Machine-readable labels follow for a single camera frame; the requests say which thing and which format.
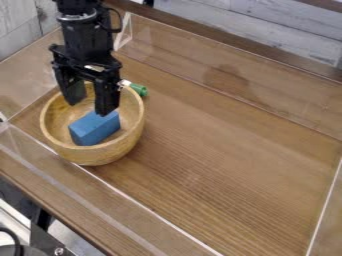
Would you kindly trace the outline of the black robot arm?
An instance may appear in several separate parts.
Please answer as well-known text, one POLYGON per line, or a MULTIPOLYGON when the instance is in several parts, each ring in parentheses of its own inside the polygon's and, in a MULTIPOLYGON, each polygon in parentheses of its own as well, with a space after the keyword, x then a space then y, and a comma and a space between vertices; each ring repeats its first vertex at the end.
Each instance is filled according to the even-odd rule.
POLYGON ((109 115, 121 101, 122 62, 113 56, 114 34, 124 30, 121 13, 103 0, 53 0, 58 7, 65 44, 53 44, 51 62, 58 85, 70 105, 87 97, 94 84, 95 112, 109 115))

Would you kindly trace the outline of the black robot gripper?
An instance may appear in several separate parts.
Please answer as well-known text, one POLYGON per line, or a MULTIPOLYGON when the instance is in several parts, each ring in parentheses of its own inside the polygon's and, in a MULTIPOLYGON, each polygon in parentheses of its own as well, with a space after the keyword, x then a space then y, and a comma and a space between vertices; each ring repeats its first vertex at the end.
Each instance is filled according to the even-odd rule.
POLYGON ((54 53, 55 78, 70 105, 77 105, 87 96, 85 81, 95 81, 95 112, 109 115, 118 107, 121 89, 116 81, 121 62, 113 57, 113 34, 122 27, 112 26, 112 8, 59 8, 65 44, 50 46, 54 53))

